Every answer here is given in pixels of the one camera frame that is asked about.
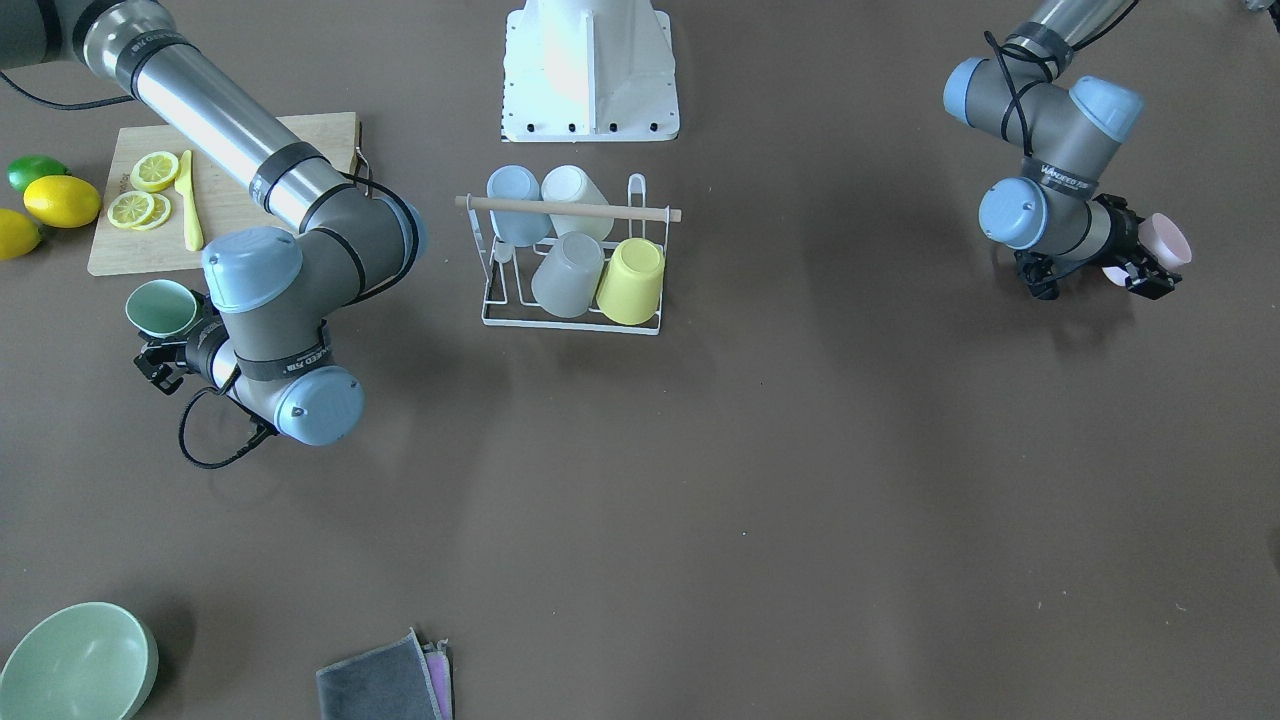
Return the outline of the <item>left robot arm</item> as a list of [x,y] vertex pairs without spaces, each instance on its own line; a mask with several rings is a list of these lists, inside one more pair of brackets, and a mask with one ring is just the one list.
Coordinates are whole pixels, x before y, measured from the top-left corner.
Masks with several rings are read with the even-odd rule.
[[1034,299],[1098,266],[1146,299],[1172,292],[1189,261],[1180,231],[1160,214],[1139,217],[1124,197],[1100,192],[1100,177],[1129,138],[1144,99],[1084,76],[1062,87],[1075,55],[1110,32],[1132,1],[1046,1],[988,56],[960,63],[943,88],[951,117],[1021,150],[1016,176],[986,191],[978,211],[988,240],[1012,251]]

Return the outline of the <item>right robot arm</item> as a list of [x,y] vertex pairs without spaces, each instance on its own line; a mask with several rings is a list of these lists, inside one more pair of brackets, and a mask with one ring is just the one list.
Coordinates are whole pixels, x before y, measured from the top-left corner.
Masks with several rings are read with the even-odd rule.
[[413,206],[335,169],[192,45],[160,3],[5,1],[3,68],[60,60],[152,109],[282,222],[210,242],[193,320],[148,338],[136,366],[165,393],[202,377],[202,395],[229,398],[255,424],[246,448],[273,436],[311,446],[347,436],[365,392],[333,361],[326,316],[413,268],[426,243]]

